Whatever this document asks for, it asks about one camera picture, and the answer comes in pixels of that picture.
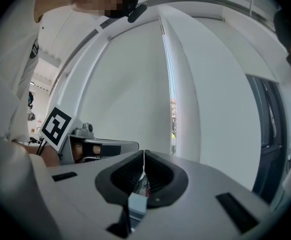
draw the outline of black slot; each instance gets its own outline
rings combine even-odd
[[[118,223],[112,224],[106,230],[120,238],[127,238],[129,236],[131,233],[131,222],[127,206],[123,208]]]
[[[108,203],[125,206],[142,175],[143,165],[143,150],[140,150],[99,172],[95,187]]]
[[[258,221],[230,193],[216,196],[223,209],[243,234],[254,228]]]
[[[120,145],[102,145],[101,146],[101,157],[114,157],[121,154]]]
[[[186,172],[174,163],[144,151],[145,174],[150,183],[151,197],[147,208],[159,208],[172,205],[186,191],[189,178]]]
[[[55,182],[59,182],[59,181],[63,181],[72,177],[78,176],[75,172],[71,171],[71,172],[67,172],[67,173],[62,173],[62,174],[58,174],[58,175],[53,175],[52,179]]]

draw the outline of white pillar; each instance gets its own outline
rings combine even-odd
[[[184,60],[175,64],[178,76],[192,77],[187,88],[193,89],[192,82],[195,86],[192,96],[196,95],[198,117],[187,120],[194,122],[192,128],[199,125],[199,130],[195,136],[186,135],[192,139],[187,145],[194,150],[199,145],[196,155],[201,163],[220,170],[251,190],[259,168],[261,129],[256,100],[242,68],[228,48],[194,18],[167,5],[160,6],[159,13],[174,31],[174,39],[178,38],[178,47],[182,46],[188,63]],[[175,89],[176,93],[181,92],[177,84]],[[182,115],[178,113],[178,99],[188,98],[176,98],[177,139],[178,129],[184,127],[179,121]],[[180,155],[188,159],[193,156],[182,150]]]

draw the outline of white sleeve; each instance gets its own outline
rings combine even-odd
[[[10,141],[28,142],[29,130],[28,130],[28,97],[31,78],[34,74],[35,68],[38,64],[39,56],[35,58],[29,58],[26,63],[24,72],[22,74],[18,90],[17,97],[20,99],[19,106],[12,116],[11,124],[9,128],[8,139]]]

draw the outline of white wall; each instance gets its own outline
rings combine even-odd
[[[58,99],[61,97],[64,87],[66,85],[66,80],[67,80],[67,74],[62,73],[54,89],[51,92],[49,105],[47,109],[48,112],[50,112],[57,105]]]
[[[286,61],[287,52],[275,33],[259,22],[229,8],[223,8],[225,22],[238,30],[258,52],[277,79],[287,124],[287,154],[291,143],[291,67]]]
[[[40,130],[37,130],[37,127],[40,126],[38,120],[43,122],[46,118],[50,96],[48,91],[33,85],[30,86],[30,92],[33,94],[33,108],[31,111],[35,114],[35,120],[28,121],[27,126],[29,133],[31,133],[31,129],[35,129],[34,133],[37,135]]]
[[[266,62],[239,31],[221,20],[196,18],[230,50],[246,75],[278,82]]]
[[[200,163],[251,190],[260,162],[261,128],[256,100],[241,66],[220,39],[197,20],[167,5],[161,5],[159,13],[176,33],[190,67],[190,73],[182,71],[182,66],[178,70],[191,74],[195,85]],[[176,106],[178,133],[178,100]],[[182,157],[189,159],[186,153]]]
[[[169,153],[170,93],[158,21],[114,38],[91,74],[79,118],[97,138]]]
[[[65,113],[75,116],[80,113],[81,97],[84,96],[87,82],[108,43],[108,36],[106,34],[98,34],[75,63],[65,80],[64,88],[57,101]]]

